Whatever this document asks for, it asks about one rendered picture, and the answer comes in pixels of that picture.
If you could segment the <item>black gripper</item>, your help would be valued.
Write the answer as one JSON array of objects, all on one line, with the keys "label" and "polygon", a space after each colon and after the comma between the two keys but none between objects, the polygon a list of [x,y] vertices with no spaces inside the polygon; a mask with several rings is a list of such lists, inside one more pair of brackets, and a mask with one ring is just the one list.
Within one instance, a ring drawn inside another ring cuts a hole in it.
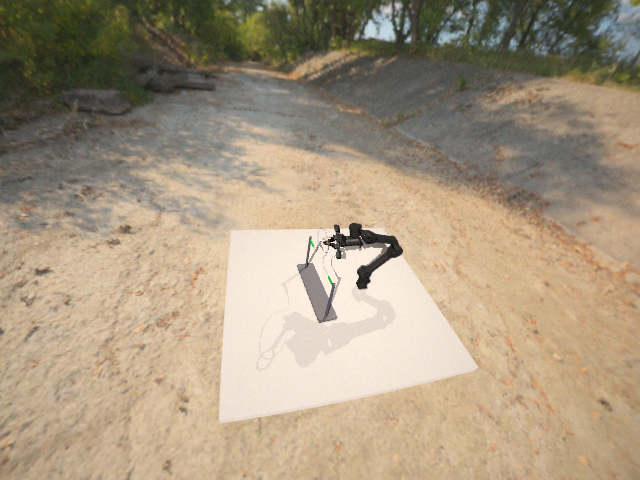
[{"label": "black gripper", "polygon": [[[335,230],[335,232],[336,232],[336,235],[337,235],[337,234],[339,234],[339,233],[340,233],[340,227],[339,227],[339,225],[334,225],[334,230]],[[322,242],[322,243],[323,243],[324,245],[328,245],[328,246],[334,247],[334,249],[335,249],[335,250],[337,249],[337,251],[336,251],[336,258],[337,258],[337,259],[341,259],[341,258],[342,258],[342,252],[340,251],[340,247],[341,247],[341,246],[339,246],[339,243],[337,243],[337,236],[336,236],[336,235],[333,235],[333,238],[331,238],[331,239],[330,239],[330,242],[335,242],[335,240],[336,240],[336,244],[335,244],[335,243],[328,243],[328,242],[327,242],[327,240],[326,240],[326,241],[324,241],[324,242]],[[347,242],[347,245],[346,245],[346,246],[351,246],[351,243],[350,243],[350,236],[346,236],[346,237],[345,237],[345,240],[346,240],[346,242]]]}]

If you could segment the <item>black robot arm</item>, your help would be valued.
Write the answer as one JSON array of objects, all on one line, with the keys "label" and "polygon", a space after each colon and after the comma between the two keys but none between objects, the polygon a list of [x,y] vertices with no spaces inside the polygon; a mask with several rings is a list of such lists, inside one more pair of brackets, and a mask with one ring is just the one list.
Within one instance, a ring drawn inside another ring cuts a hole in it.
[{"label": "black robot arm", "polygon": [[[368,284],[372,282],[370,280],[370,277],[372,276],[373,272],[376,271],[378,268],[380,268],[382,265],[384,265],[391,258],[397,258],[398,256],[402,255],[403,249],[400,247],[398,240],[393,235],[388,236],[388,235],[376,234],[370,230],[363,230],[362,225],[358,223],[351,223],[349,225],[349,232],[350,232],[351,246],[359,245],[359,248],[361,248],[363,246],[362,239],[365,242],[365,244],[374,244],[374,243],[390,244],[385,254],[383,254],[381,257],[379,257],[369,266],[363,265],[361,268],[357,270],[359,279],[357,280],[356,285],[358,289],[359,290],[368,289],[367,287]],[[336,236],[337,236],[337,243],[339,243],[339,246],[345,247],[347,245],[347,242],[345,240],[346,236],[344,236],[343,233],[337,234]]]}]

